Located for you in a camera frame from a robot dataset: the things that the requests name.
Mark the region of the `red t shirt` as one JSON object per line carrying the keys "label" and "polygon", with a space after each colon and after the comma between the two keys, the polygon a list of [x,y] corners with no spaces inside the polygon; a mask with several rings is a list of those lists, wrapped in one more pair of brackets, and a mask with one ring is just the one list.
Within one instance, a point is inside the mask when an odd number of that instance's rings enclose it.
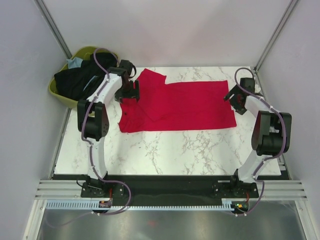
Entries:
{"label": "red t shirt", "polygon": [[137,80],[140,99],[124,99],[118,123],[122,133],[218,130],[236,127],[235,113],[224,101],[228,82],[166,84],[166,76],[144,69]]}

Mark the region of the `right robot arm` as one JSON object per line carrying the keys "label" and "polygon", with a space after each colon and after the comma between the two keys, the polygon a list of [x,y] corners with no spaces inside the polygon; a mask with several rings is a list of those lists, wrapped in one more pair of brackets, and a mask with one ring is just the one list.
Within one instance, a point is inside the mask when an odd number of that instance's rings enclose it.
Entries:
{"label": "right robot arm", "polygon": [[235,197],[242,196],[256,180],[265,164],[287,152],[290,147],[292,115],[279,112],[270,106],[264,97],[255,92],[255,80],[250,77],[240,79],[223,98],[229,101],[236,113],[250,112],[255,117],[251,136],[252,151],[244,164],[236,169],[229,191]]}

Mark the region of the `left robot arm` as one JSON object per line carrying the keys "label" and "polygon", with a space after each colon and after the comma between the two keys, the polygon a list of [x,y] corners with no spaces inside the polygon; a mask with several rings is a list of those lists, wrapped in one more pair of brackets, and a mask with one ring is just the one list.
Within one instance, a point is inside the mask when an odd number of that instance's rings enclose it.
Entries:
{"label": "left robot arm", "polygon": [[105,76],[99,78],[99,85],[90,96],[77,103],[77,127],[88,149],[87,175],[90,180],[95,180],[92,191],[99,197],[110,191],[104,151],[105,137],[110,128],[107,105],[111,100],[121,104],[124,99],[140,100],[139,82],[132,80],[131,76],[136,72],[133,63],[121,60],[119,66],[109,68]]}

